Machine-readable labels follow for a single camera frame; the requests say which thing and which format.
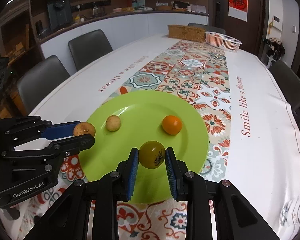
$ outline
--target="floral tile pattern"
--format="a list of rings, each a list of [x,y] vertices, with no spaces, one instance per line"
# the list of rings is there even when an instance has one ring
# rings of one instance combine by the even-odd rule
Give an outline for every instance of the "floral tile pattern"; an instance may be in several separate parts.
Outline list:
[[[207,104],[215,110],[225,109],[228,112],[231,111],[229,91],[222,91],[219,88],[201,84],[197,94],[198,97],[194,100],[197,104]]]
[[[150,61],[147,65],[145,65],[140,72],[149,72],[149,73],[157,73],[167,75],[170,70],[172,70],[174,64],[169,64],[164,61]]]
[[[148,72],[136,72],[123,85],[137,89],[154,90],[163,81],[165,75]]]
[[[139,89],[174,94],[189,102],[201,115],[209,133],[208,157],[200,171],[207,180],[224,178],[230,147],[231,97],[224,51],[208,44],[179,41],[147,63],[104,102]],[[34,225],[34,216],[44,214],[75,179],[87,181],[77,156],[65,158],[59,184],[33,197],[26,209],[18,240]],[[211,218],[214,208],[210,203]],[[90,222],[95,212],[90,209]],[[117,221],[121,240],[184,240],[187,203],[172,198],[151,204],[117,202]],[[88,239],[92,235],[88,226]]]
[[[195,84],[200,84],[203,75],[203,70],[197,67],[187,67],[181,64],[176,64],[169,72],[169,77],[189,79]]]
[[[181,99],[190,102],[197,95],[199,85],[192,80],[166,76],[163,82],[156,88],[156,91],[164,91],[169,94],[174,94]]]

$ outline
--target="gray chair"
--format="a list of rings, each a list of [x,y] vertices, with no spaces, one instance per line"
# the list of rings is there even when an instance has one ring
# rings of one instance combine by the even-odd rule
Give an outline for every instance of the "gray chair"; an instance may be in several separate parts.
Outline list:
[[[214,26],[208,26],[208,25],[199,24],[199,23],[189,23],[188,26],[203,28],[207,32],[215,32],[215,33],[226,34],[226,31],[224,29],[214,27]]]
[[[95,30],[74,38],[68,46],[77,70],[113,51],[102,30]]]
[[[300,78],[281,60],[272,63],[269,71],[294,112],[300,107]]]
[[[56,55],[35,65],[17,82],[25,109],[30,113],[52,90],[70,77]]]

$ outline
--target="white plastic basket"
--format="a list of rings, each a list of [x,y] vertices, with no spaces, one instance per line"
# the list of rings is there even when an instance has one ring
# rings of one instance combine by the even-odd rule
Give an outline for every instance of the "white plastic basket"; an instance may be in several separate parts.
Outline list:
[[[206,42],[219,49],[225,49],[232,52],[237,52],[239,46],[242,44],[241,41],[215,32],[206,32]]]

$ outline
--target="small potato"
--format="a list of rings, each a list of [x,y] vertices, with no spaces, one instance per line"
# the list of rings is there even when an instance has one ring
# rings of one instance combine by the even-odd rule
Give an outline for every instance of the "small potato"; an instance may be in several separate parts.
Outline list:
[[[110,131],[110,132],[114,132],[117,131],[121,126],[121,120],[120,117],[116,116],[116,115],[111,115],[107,118],[106,121],[106,128]]]
[[[74,136],[79,136],[87,133],[91,134],[93,137],[96,135],[96,129],[94,128],[93,124],[89,122],[81,122],[77,124],[73,129]]]

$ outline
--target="red chinese character poster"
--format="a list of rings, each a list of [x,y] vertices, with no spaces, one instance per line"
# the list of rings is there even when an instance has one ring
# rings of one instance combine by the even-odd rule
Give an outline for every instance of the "red chinese character poster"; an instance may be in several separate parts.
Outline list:
[[[229,16],[247,21],[248,0],[229,0]]]

